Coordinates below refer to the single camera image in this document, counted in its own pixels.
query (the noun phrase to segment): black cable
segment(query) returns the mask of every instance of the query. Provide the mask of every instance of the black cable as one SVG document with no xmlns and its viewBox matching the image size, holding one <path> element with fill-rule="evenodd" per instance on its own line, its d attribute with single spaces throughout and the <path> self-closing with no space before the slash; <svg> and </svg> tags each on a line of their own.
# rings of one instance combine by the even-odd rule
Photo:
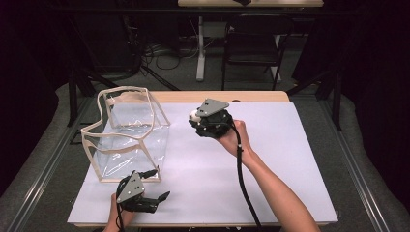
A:
<svg viewBox="0 0 410 232">
<path fill-rule="evenodd" d="M 169 83 L 167 80 L 165 80 L 164 78 L 162 78 L 161 76 L 159 76 L 158 74 L 156 74 L 153 70 L 151 70 L 150 68 L 146 67 L 146 66 L 141 66 L 141 68 L 143 70 L 145 70 L 147 73 L 149 73 L 151 76 L 153 76 L 157 81 L 159 81 L 161 84 L 165 85 L 166 87 L 168 87 L 171 90 L 174 91 L 180 91 L 180 89 L 178 89 L 177 87 L 175 87 L 173 84 Z"/>
<path fill-rule="evenodd" d="M 237 156 L 236 156 L 236 161 L 237 161 L 237 169 L 238 169 L 238 179 L 239 179 L 239 185 L 241 187 L 242 194 L 245 197 L 245 201 L 248 204 L 248 207 L 250 209 L 250 212 L 252 213 L 253 219 L 256 223 L 257 226 L 257 231 L 262 231 L 262 225 L 260 224 L 259 218 L 257 217 L 257 214 L 255 210 L 253 209 L 252 203 L 250 202 L 247 189 L 245 188 L 245 183 L 244 183 L 244 176 L 242 173 L 242 143 L 241 143 L 241 136 L 238 133 L 238 130 L 235 127 L 235 124 L 229 125 L 231 129 L 233 129 L 236 133 L 236 138 L 238 140 L 238 149 L 237 149 Z"/>
</svg>

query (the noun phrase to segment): hand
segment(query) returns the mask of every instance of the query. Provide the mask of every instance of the hand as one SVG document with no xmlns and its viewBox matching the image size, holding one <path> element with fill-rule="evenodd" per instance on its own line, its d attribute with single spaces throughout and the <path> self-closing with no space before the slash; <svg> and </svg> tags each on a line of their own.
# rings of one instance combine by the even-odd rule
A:
<svg viewBox="0 0 410 232">
<path fill-rule="evenodd" d="M 243 157 L 248 156 L 252 149 L 250 147 L 249 137 L 247 133 L 247 127 L 245 122 L 242 120 L 234 120 L 235 128 L 240 134 L 241 143 L 242 143 L 242 150 L 243 150 Z M 217 141 L 222 144 L 222 146 L 228 151 L 230 154 L 236 156 L 237 149 L 238 149 L 238 138 L 236 132 L 231 129 L 229 130 L 226 135 L 218 138 Z"/>
</svg>

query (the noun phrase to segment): transparent plastic box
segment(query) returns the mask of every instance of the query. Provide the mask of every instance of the transparent plastic box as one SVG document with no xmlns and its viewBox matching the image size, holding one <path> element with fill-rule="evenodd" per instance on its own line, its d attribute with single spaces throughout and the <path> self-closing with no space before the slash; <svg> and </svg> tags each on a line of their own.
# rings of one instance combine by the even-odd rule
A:
<svg viewBox="0 0 410 232">
<path fill-rule="evenodd" d="M 82 144 L 100 182 L 157 169 L 160 182 L 170 123 L 146 88 L 123 86 L 97 96 L 101 118 L 81 129 Z"/>
</svg>

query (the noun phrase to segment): black curtain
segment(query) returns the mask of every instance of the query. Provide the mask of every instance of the black curtain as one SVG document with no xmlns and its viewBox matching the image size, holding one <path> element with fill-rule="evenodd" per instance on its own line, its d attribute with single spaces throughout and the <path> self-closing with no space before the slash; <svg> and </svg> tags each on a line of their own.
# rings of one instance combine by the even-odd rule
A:
<svg viewBox="0 0 410 232">
<path fill-rule="evenodd" d="M 0 3 L 1 194 L 51 122 L 55 89 L 67 82 L 67 66 L 36 9 L 29 2 Z"/>
<path fill-rule="evenodd" d="M 324 10 L 362 8 L 372 23 L 342 67 L 342 94 L 356 106 L 366 153 L 390 191 L 410 209 L 410 33 L 405 1 L 327 0 Z M 327 70 L 345 48 L 355 19 L 317 20 L 293 73 L 307 80 Z"/>
</svg>

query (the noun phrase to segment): chair leg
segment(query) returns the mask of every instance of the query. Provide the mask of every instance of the chair leg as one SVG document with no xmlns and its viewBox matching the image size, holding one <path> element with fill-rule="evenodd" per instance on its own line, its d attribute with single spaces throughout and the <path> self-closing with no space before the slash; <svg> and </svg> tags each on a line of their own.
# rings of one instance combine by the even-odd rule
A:
<svg viewBox="0 0 410 232">
<path fill-rule="evenodd" d="M 277 87 L 278 76 L 279 76 L 279 69 L 280 69 L 280 65 L 277 66 L 277 71 L 276 71 L 275 77 L 274 77 L 274 84 L 272 85 L 272 91 L 274 91 L 275 88 Z"/>
<path fill-rule="evenodd" d="M 222 63 L 222 86 L 221 86 L 221 90 L 225 90 L 225 63 Z"/>
</svg>

